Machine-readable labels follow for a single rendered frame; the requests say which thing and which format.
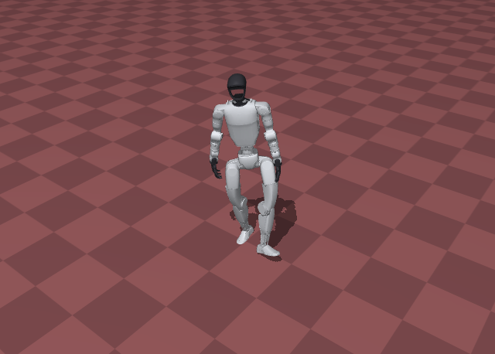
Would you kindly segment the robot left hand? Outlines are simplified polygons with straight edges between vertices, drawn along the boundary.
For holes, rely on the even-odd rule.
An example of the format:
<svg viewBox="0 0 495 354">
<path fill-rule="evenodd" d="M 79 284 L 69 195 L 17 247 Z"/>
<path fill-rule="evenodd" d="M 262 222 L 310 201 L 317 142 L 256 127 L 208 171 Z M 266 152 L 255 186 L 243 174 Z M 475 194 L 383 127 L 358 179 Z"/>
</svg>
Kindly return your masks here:
<svg viewBox="0 0 495 354">
<path fill-rule="evenodd" d="M 276 182 L 278 182 L 279 176 L 281 174 L 281 165 L 282 165 L 282 163 L 280 163 L 280 160 L 275 159 L 274 166 L 276 167 L 276 179 L 275 179 Z"/>
</svg>

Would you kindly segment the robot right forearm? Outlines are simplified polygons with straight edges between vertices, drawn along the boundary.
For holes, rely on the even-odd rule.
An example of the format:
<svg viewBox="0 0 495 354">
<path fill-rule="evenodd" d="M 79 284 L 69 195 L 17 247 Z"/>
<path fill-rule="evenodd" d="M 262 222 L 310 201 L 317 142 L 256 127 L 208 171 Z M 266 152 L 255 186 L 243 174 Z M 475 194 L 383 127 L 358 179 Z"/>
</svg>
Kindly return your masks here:
<svg viewBox="0 0 495 354">
<path fill-rule="evenodd" d="M 213 131 L 212 131 L 213 133 Z M 212 162 L 212 158 L 216 158 L 218 161 L 218 155 L 220 150 L 220 141 L 212 141 L 212 133 L 210 136 L 210 161 Z"/>
</svg>

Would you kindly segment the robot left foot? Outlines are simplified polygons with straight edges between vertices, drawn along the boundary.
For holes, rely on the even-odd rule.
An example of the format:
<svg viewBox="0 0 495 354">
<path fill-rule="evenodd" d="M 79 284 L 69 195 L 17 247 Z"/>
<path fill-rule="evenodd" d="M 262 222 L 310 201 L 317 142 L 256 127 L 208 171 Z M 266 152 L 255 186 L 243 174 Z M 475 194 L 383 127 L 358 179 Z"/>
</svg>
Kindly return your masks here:
<svg viewBox="0 0 495 354">
<path fill-rule="evenodd" d="M 280 254 L 279 251 L 275 250 L 274 248 L 270 247 L 269 245 L 266 245 L 265 247 L 261 247 L 261 244 L 257 245 L 257 253 L 268 255 L 268 256 L 278 256 Z"/>
</svg>

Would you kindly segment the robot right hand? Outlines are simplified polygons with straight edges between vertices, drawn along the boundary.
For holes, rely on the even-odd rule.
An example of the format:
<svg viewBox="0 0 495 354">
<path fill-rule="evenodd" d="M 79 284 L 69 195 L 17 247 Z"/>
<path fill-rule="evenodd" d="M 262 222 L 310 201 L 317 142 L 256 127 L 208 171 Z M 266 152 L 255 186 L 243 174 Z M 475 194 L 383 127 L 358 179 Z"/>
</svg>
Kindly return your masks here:
<svg viewBox="0 0 495 354">
<path fill-rule="evenodd" d="M 211 167 L 212 167 L 212 170 L 214 172 L 215 177 L 218 179 L 222 179 L 222 175 L 220 175 L 221 173 L 218 173 L 218 172 L 220 172 L 220 170 L 217 170 L 217 167 L 216 167 L 217 163 L 218 163 L 218 161 L 216 158 L 212 158 L 212 162 L 210 161 L 210 164 L 211 164 Z"/>
</svg>

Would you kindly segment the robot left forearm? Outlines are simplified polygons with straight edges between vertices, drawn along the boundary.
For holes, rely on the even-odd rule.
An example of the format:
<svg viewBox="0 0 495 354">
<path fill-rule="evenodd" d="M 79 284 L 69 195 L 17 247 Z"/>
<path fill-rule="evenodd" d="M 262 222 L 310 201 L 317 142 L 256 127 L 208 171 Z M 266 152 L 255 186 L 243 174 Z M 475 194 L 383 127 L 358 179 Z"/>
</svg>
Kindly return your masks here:
<svg viewBox="0 0 495 354">
<path fill-rule="evenodd" d="M 282 162 L 282 158 L 280 156 L 280 151 L 279 151 L 279 147 L 278 147 L 277 134 L 276 134 L 275 131 L 274 131 L 274 133 L 275 133 L 275 139 L 276 140 L 269 141 L 268 142 L 268 146 L 270 148 L 270 152 L 271 152 L 271 156 L 272 156 L 272 159 L 273 159 L 273 163 L 275 163 L 275 159 L 279 159 L 280 160 L 280 163 L 281 163 Z"/>
</svg>

